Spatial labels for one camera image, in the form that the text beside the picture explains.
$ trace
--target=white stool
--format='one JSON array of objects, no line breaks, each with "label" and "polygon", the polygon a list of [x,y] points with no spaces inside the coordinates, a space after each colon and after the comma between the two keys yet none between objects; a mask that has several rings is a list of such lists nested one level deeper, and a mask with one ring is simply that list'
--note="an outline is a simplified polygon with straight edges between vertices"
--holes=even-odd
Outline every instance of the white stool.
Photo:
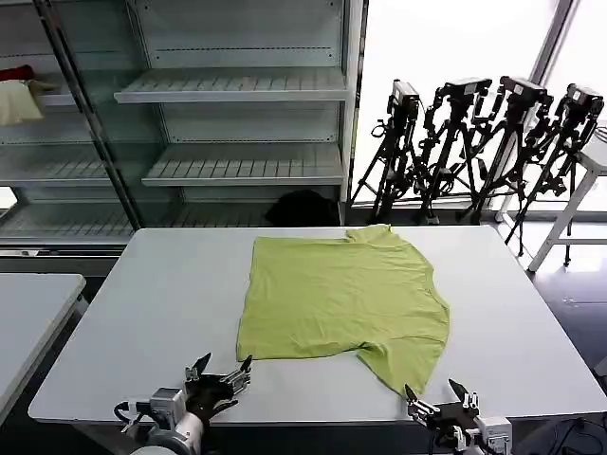
[{"label": "white stool", "polygon": [[579,163],[586,168],[586,175],[579,182],[578,187],[571,195],[565,209],[561,212],[557,221],[555,221],[550,233],[543,241],[538,253],[531,261],[528,269],[535,272],[542,265],[543,260],[554,245],[607,245],[607,239],[576,239],[561,237],[562,232],[569,224],[569,221],[578,211],[579,204],[584,199],[589,190],[595,184],[597,178],[607,176],[607,143],[596,136],[592,136],[588,144],[579,153]]}]

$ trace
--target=metal shelf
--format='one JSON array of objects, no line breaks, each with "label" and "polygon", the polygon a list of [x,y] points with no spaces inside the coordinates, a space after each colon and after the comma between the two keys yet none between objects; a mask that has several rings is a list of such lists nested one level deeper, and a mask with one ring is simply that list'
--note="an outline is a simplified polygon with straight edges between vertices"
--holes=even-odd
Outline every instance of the metal shelf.
[{"label": "metal shelf", "polygon": [[263,228],[271,224],[266,212],[271,203],[190,203],[162,223],[166,228]]},{"label": "metal shelf", "polygon": [[131,225],[118,203],[29,204],[0,218],[1,240],[127,240]]},{"label": "metal shelf", "polygon": [[119,103],[346,100],[339,68],[155,69],[114,94]]},{"label": "metal shelf", "polygon": [[49,81],[45,79],[45,82],[56,82],[60,85],[58,90],[52,90],[48,92],[43,92],[39,95],[38,99],[43,106],[53,107],[53,106],[75,106],[76,101],[74,101],[74,97],[72,97],[71,92],[69,91],[69,87],[67,86],[67,82],[65,81]]},{"label": "metal shelf", "polygon": [[0,147],[0,185],[11,187],[111,187],[91,145]]},{"label": "metal shelf", "polygon": [[147,186],[340,185],[335,143],[179,144],[141,182]]}]

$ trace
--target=t-shirt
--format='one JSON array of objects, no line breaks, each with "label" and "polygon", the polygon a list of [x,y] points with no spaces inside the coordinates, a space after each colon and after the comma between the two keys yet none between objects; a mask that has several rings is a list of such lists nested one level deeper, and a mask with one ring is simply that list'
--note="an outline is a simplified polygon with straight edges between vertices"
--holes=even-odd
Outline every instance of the t-shirt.
[{"label": "t-shirt", "polygon": [[378,225],[345,239],[256,239],[238,358],[357,350],[388,387],[421,393],[449,334],[432,266]]}]

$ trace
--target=tripod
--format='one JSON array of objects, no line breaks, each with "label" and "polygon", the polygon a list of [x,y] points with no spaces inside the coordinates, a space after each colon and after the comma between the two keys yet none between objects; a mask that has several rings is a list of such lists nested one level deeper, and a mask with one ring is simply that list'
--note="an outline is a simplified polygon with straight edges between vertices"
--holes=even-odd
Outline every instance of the tripod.
[{"label": "tripod", "polygon": [[[476,200],[473,199],[472,204],[458,215],[458,219],[462,220],[471,214],[470,220],[475,225],[479,225],[481,222],[481,212],[485,202],[489,197],[496,195],[492,194],[493,191],[504,185],[508,185],[519,194],[519,197],[521,197],[523,191],[522,172],[519,172],[519,170],[516,169],[513,172],[503,175],[504,167],[507,162],[506,150],[511,139],[515,138],[517,156],[523,156],[522,144],[525,116],[537,103],[540,103],[545,111],[545,105],[547,104],[547,106],[549,106],[552,102],[552,99],[547,95],[547,92],[543,87],[529,81],[503,76],[500,79],[500,85],[500,89],[503,92],[510,92],[510,95],[507,99],[506,118],[496,126],[493,135],[495,136],[495,134],[502,129],[504,130],[504,135],[502,136],[502,140],[500,141],[500,145],[495,153],[495,157],[493,158],[493,162],[487,173],[487,178],[479,191],[478,197]],[[516,187],[513,187],[508,183],[508,180],[515,176],[517,176],[517,185]]]},{"label": "tripod", "polygon": [[[447,169],[447,161],[449,160],[451,148],[457,139],[458,133],[462,134],[464,140],[465,166],[468,168],[471,196],[473,199],[476,197],[471,151],[473,135],[469,133],[464,118],[468,115],[468,110],[473,104],[475,104],[474,112],[480,112],[483,100],[490,86],[491,79],[467,79],[458,82],[447,82],[445,86],[436,90],[432,106],[428,109],[424,119],[424,128],[427,130],[428,136],[420,142],[420,146],[423,149],[421,159],[425,166],[428,166],[431,151],[439,143],[440,137],[445,131],[447,135],[440,156],[433,165],[432,177],[430,177],[428,188],[422,191],[422,205],[414,218],[417,223],[423,217],[426,217],[429,224],[438,224],[438,218],[432,210],[432,201],[436,200],[441,194],[441,185],[447,183],[450,186],[453,182],[454,176],[451,170]],[[449,104],[451,105],[450,117],[443,122],[439,131],[436,132],[433,123],[434,113],[441,107],[445,97],[449,97]]]},{"label": "tripod", "polygon": [[[354,203],[362,187],[369,189],[376,196],[368,220],[369,224],[385,220],[392,210],[395,200],[414,183],[414,174],[406,173],[406,169],[407,153],[411,153],[417,169],[420,164],[412,145],[418,105],[417,92],[408,83],[395,80],[393,93],[388,99],[387,112],[390,114],[390,118],[387,123],[381,119],[378,120],[379,125],[371,133],[373,137],[383,137],[383,140],[352,197]],[[367,179],[378,161],[381,161],[384,167],[376,190],[367,183]]]},{"label": "tripod", "polygon": [[[574,83],[569,84],[567,87],[567,94],[563,97],[557,109],[559,118],[561,118],[562,110],[564,109],[565,111],[565,119],[560,128],[559,138],[557,139],[557,143],[552,153],[545,164],[543,164],[542,172],[540,173],[533,190],[526,198],[526,204],[519,210],[514,226],[506,237],[506,243],[512,239],[516,228],[523,224],[529,207],[535,202],[538,193],[553,191],[557,196],[562,194],[565,191],[562,180],[568,173],[571,173],[570,194],[573,193],[575,190],[575,169],[578,153],[586,145],[588,140],[590,140],[590,137],[595,131],[595,128],[597,127],[597,118],[602,111],[603,105],[603,97],[598,93],[587,88],[579,88]],[[581,124],[584,124],[584,127],[580,133],[578,128]],[[552,167],[557,160],[564,155],[566,155],[566,158],[561,168],[556,175],[552,175],[550,172]],[[571,227],[572,222],[570,221],[567,226],[567,235],[571,235]],[[569,265],[571,261],[570,252],[570,245],[567,245],[565,251],[565,265]],[[522,248],[519,250],[519,256],[523,256]]]}]

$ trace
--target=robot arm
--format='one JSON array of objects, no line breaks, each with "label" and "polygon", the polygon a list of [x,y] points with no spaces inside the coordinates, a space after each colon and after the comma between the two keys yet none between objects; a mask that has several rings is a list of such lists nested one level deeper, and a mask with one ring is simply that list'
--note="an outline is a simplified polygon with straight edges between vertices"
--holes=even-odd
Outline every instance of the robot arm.
[{"label": "robot arm", "polygon": [[476,450],[487,455],[510,455],[510,422],[502,417],[481,417],[478,395],[452,379],[449,382],[460,401],[437,406],[419,400],[405,385],[409,415],[433,433],[435,445],[448,448],[454,454]]},{"label": "robot arm", "polygon": [[[182,389],[161,388],[149,400],[128,401],[114,408],[126,427],[122,432],[141,441],[145,447],[134,455],[201,455],[203,439],[210,420],[219,412],[238,403],[234,397],[250,382],[249,356],[240,368],[229,374],[203,374],[211,354],[186,368]],[[152,428],[142,431],[143,416],[154,421]]]}]

